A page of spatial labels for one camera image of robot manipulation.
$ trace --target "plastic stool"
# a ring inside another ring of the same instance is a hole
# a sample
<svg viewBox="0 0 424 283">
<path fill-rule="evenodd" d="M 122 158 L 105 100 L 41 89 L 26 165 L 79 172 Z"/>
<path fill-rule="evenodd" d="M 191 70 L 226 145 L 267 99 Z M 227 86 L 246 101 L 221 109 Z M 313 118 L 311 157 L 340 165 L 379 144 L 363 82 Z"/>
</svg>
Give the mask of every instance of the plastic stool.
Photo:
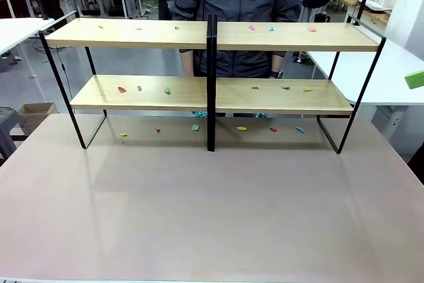
<svg viewBox="0 0 424 283">
<path fill-rule="evenodd" d="M 11 137 L 11 129 L 19 121 L 18 113 L 12 107 L 0 107 L 0 153 L 8 159 L 16 150 Z"/>
</svg>

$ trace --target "shelf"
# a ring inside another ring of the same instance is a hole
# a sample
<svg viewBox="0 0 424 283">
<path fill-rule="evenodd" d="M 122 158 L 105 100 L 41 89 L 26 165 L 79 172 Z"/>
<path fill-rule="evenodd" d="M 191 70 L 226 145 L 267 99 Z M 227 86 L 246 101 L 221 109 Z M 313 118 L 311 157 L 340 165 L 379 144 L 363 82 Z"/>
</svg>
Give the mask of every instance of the shelf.
<svg viewBox="0 0 424 283">
<path fill-rule="evenodd" d="M 121 93 L 118 87 L 126 89 Z M 164 92 L 170 88 L 171 94 Z M 206 111 L 206 78 L 93 76 L 71 101 L 74 109 Z"/>
<path fill-rule="evenodd" d="M 307 31 L 308 27 L 317 31 Z M 375 41 L 348 23 L 218 23 L 217 40 L 218 50 L 375 52 L 378 49 Z"/>
<path fill-rule="evenodd" d="M 206 32 L 207 22 L 203 21 L 78 18 L 46 40 L 51 46 L 195 50 L 206 49 Z"/>
<path fill-rule="evenodd" d="M 219 78 L 217 112 L 350 115 L 352 107 L 328 80 Z"/>
<path fill-rule="evenodd" d="M 71 101 L 74 109 L 204 111 L 206 105 L 206 78 L 174 76 L 93 76 Z M 217 112 L 350 115 L 352 107 L 327 80 L 219 78 Z"/>
</svg>

